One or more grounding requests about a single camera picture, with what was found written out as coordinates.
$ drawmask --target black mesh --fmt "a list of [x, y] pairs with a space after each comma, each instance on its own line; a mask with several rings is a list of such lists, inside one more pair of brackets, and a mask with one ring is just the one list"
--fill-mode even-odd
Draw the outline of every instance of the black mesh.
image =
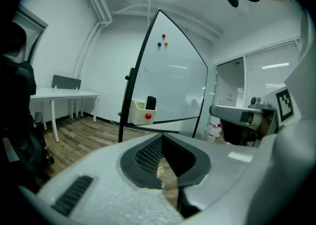
[[130, 148], [123, 154], [120, 166], [138, 187], [161, 189], [157, 169], [162, 156], [178, 177], [179, 189], [200, 183], [211, 166], [205, 152], [169, 134], [156, 134]]
[[144, 149], [137, 152], [135, 161], [137, 165], [147, 172], [157, 173], [162, 154], [162, 138], [160, 137]]
[[190, 151], [166, 136], [163, 136], [162, 153], [177, 177], [190, 170], [196, 162]]

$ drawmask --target desk leg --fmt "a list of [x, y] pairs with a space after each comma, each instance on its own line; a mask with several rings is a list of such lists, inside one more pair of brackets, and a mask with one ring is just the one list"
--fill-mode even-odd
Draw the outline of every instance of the desk leg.
[[71, 120], [74, 119], [74, 101], [73, 101], [73, 99], [69, 100], [69, 116], [70, 116]]
[[79, 117], [79, 100], [76, 99], [76, 118]]
[[98, 97], [94, 99], [94, 110], [93, 110], [93, 121], [97, 121], [97, 111], [98, 111]]
[[83, 117], [83, 98], [81, 99], [81, 113], [80, 113], [81, 117]]
[[53, 134], [54, 134], [55, 141], [58, 143], [59, 138], [58, 138], [57, 127], [56, 127], [56, 119], [55, 119], [55, 101], [50, 102], [50, 107], [51, 107], [51, 124], [53, 125]]
[[44, 107], [44, 101], [42, 101], [40, 103], [40, 107], [41, 107], [41, 115], [43, 117], [43, 124], [44, 124], [44, 129], [47, 130], [47, 126], [46, 126], [46, 121], [45, 121], [45, 107]]

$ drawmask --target window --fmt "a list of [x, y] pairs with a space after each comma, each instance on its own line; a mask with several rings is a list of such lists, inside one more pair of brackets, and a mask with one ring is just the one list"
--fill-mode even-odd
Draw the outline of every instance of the window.
[[18, 10], [16, 12], [12, 21], [21, 26], [26, 33], [26, 54], [24, 60], [31, 63], [36, 46], [40, 40], [41, 34], [45, 29], [45, 26], [36, 22], [22, 10]]
[[[299, 49], [295, 41], [279, 44], [264, 50], [247, 54], [247, 95], [246, 107], [251, 98], [263, 97], [279, 88], [285, 87], [284, 81], [295, 69], [299, 61]], [[301, 119], [300, 111], [291, 95], [294, 118], [287, 124]]]

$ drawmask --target magnet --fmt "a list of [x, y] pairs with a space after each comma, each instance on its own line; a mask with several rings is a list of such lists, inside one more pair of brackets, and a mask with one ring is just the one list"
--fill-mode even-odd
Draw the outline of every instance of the magnet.
[[151, 113], [145, 114], [145, 118], [146, 118], [147, 120], [150, 120], [150, 119], [152, 118], [152, 114], [151, 114]]

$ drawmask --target black chair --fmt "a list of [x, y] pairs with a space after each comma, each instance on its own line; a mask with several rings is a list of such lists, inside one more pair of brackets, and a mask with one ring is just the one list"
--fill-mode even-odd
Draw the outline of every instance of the black chair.
[[54, 158], [45, 149], [41, 113], [33, 119], [29, 110], [36, 83], [32, 66], [24, 61], [26, 34], [12, 22], [8, 36], [12, 37], [11, 43], [0, 58], [1, 137], [9, 139], [24, 170], [34, 176], [54, 163]]

